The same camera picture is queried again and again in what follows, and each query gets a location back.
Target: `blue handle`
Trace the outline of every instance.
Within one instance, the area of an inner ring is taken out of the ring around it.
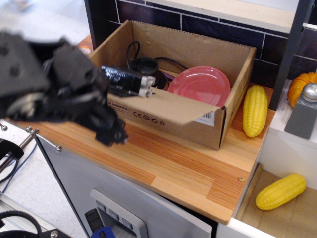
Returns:
[[[115,238],[115,235],[111,227],[104,227],[94,232],[91,238]]]

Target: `cabinet door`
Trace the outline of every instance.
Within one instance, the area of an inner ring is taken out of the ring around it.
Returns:
[[[96,198],[91,196],[95,189],[142,220],[149,238],[211,237],[210,225],[156,193],[111,173],[89,158],[84,159],[67,149],[57,153],[48,143],[41,143],[46,160],[89,235],[92,232],[84,214],[97,208]]]

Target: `toy pumpkin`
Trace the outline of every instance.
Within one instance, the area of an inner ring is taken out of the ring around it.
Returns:
[[[295,106],[306,84],[317,83],[317,73],[302,73],[289,86],[287,97],[292,107]]]

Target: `yellow toy corn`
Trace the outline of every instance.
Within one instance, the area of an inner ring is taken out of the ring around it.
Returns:
[[[264,88],[255,85],[248,89],[243,105],[243,130],[247,136],[255,137],[263,130],[267,105]]]
[[[263,189],[256,198],[262,210],[271,210],[292,200],[306,188],[306,180],[299,174],[291,174]]]

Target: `barcode label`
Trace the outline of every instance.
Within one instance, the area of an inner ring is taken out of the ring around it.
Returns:
[[[211,113],[207,113],[207,114],[203,115],[203,117],[210,119],[211,118]]]
[[[214,126],[214,112],[207,113],[195,121],[205,125]]]

